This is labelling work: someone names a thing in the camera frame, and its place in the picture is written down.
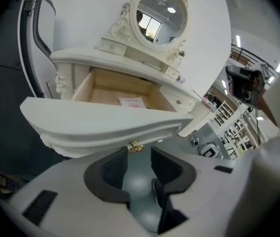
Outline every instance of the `ornate mirror frame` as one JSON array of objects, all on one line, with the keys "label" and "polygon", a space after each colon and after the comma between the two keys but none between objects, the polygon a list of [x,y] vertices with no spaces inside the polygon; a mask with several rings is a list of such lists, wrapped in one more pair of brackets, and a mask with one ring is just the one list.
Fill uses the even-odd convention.
[{"label": "ornate mirror frame", "polygon": [[126,50],[130,47],[134,50],[133,53],[141,52],[139,55],[134,55],[134,57],[141,57],[138,58],[139,61],[151,63],[151,59],[143,56],[146,54],[163,63],[162,68],[160,67],[163,72],[168,66],[177,69],[183,59],[179,53],[183,51],[181,49],[186,42],[186,30],[189,29],[188,0],[179,0],[182,2],[183,17],[186,19],[183,21],[179,35],[172,42],[160,46],[147,41],[139,31],[136,18],[139,2],[140,0],[133,0],[131,4],[128,2],[123,4],[120,18],[112,25],[110,31],[102,36],[98,49],[126,56]]},{"label": "ornate mirror frame", "polygon": [[143,45],[145,45],[146,47],[153,49],[153,50],[168,50],[168,49],[172,48],[174,45],[177,44],[177,41],[179,39],[181,39],[181,36],[183,35],[183,33],[186,29],[187,21],[188,21],[188,0],[178,0],[179,2],[181,2],[182,8],[183,8],[183,19],[186,19],[186,20],[183,21],[183,25],[181,26],[178,36],[174,40],[172,40],[171,42],[169,42],[165,45],[154,45],[154,44],[150,43],[143,37],[143,35],[139,31],[136,14],[137,14],[137,9],[138,9],[138,5],[139,5],[140,1],[141,0],[133,0],[131,3],[131,7],[130,7],[130,24],[131,24],[131,28],[132,28],[134,34],[136,35],[136,37],[138,38],[138,40]]}]

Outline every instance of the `white shelf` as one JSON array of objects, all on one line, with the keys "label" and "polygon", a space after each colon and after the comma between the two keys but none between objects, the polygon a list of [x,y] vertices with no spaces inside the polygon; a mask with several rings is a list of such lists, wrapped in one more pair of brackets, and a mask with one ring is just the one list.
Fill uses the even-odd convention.
[{"label": "white shelf", "polygon": [[241,129],[237,129],[234,125],[233,125],[233,127],[235,128],[235,130],[236,130],[236,132],[239,132]]},{"label": "white shelf", "polygon": [[[223,132],[223,134],[224,134],[225,132],[227,132],[228,134],[231,134],[231,135],[232,135],[231,137],[229,137],[229,138],[227,138],[227,139],[228,139],[228,142],[229,142],[231,145],[233,144],[233,145],[235,146],[234,150],[239,149],[239,148],[242,148],[241,145],[244,147],[244,149],[242,149],[242,150],[244,150],[244,151],[247,150],[247,148],[246,148],[244,142],[240,143],[239,146],[237,145],[237,144],[238,144],[240,141],[242,141],[242,139],[243,139],[243,138],[241,138],[241,136],[240,136],[240,131],[241,131],[243,128],[241,128],[239,131],[237,131],[237,129],[234,127],[234,124],[232,124],[230,127],[228,127],[228,128]],[[234,143],[233,143],[233,140],[234,140],[234,139],[239,139],[239,142],[236,142],[236,143],[234,144]]]},{"label": "white shelf", "polygon": [[237,155],[237,157],[239,157],[240,155],[239,155],[238,147],[232,142],[231,138],[226,137],[226,139],[227,139],[228,143],[230,144],[230,146],[234,149],[234,152]]},{"label": "white shelf", "polygon": [[220,109],[218,109],[227,119],[229,119],[231,116],[226,116],[226,114],[224,113],[224,111],[222,111],[222,110],[220,110]]},{"label": "white shelf", "polygon": [[246,127],[246,125],[243,123],[242,120],[240,120],[243,126],[245,127],[247,133],[249,134],[251,140],[254,142],[255,146],[258,148],[258,144],[256,143],[256,140],[254,140],[253,134],[250,132],[250,130]]},{"label": "white shelf", "polygon": [[216,117],[221,118],[221,120],[223,120],[223,118],[222,118],[222,117],[220,117],[218,114],[216,114]]},{"label": "white shelf", "polygon": [[215,120],[217,120],[218,121],[218,123],[220,124],[220,125],[222,125],[223,123],[221,123],[217,118],[215,118]]},{"label": "white shelf", "polygon": [[232,108],[224,101],[223,102],[223,104],[221,105],[228,113],[229,113],[229,111],[230,112],[232,112],[232,114],[234,113],[234,111],[232,110]]}]

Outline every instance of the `oval mirror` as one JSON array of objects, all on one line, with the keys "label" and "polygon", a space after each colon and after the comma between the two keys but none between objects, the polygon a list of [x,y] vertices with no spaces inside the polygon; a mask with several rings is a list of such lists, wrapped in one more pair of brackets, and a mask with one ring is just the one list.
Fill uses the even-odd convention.
[{"label": "oval mirror", "polygon": [[140,0],[136,15],[139,31],[153,45],[166,45],[183,32],[185,12],[182,0]]}]

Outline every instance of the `white ceiling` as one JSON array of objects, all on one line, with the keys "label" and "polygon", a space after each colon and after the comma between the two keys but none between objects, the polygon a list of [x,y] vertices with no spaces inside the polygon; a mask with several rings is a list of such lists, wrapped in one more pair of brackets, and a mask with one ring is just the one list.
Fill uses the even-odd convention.
[{"label": "white ceiling", "polygon": [[[181,27],[183,23],[183,8],[180,0],[141,0],[143,6],[149,7],[160,14],[163,19],[155,18],[158,21],[169,20],[177,27]],[[168,8],[172,7],[176,10],[175,13],[170,13]]]}]

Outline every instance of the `small drawer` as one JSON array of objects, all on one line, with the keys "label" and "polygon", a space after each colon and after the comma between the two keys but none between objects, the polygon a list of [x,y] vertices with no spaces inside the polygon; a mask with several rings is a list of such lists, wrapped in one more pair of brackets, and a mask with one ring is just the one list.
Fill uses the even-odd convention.
[{"label": "small drawer", "polygon": [[169,90],[161,90],[162,94],[165,96],[165,98],[171,103],[178,106],[181,106],[183,108],[189,108],[192,101],[188,101],[187,99],[184,99],[181,96],[178,96],[172,91]]},{"label": "small drawer", "polygon": [[165,74],[170,76],[170,77],[172,77],[172,78],[174,78],[174,79],[177,79],[178,76],[180,75],[180,73],[177,70],[173,69],[172,67],[168,67],[165,70]]},{"label": "small drawer", "polygon": [[98,68],[91,70],[71,100],[120,106],[119,98],[122,97],[141,97],[147,109],[176,112],[157,84]]},{"label": "small drawer", "polygon": [[186,114],[186,113],[189,113],[191,110],[190,108],[188,107],[183,107],[181,105],[178,105],[178,104],[172,104],[171,105],[174,107],[174,109],[178,112],[178,113],[183,113],[183,114]]},{"label": "small drawer", "polygon": [[124,56],[127,46],[108,39],[101,39],[98,50]]}]

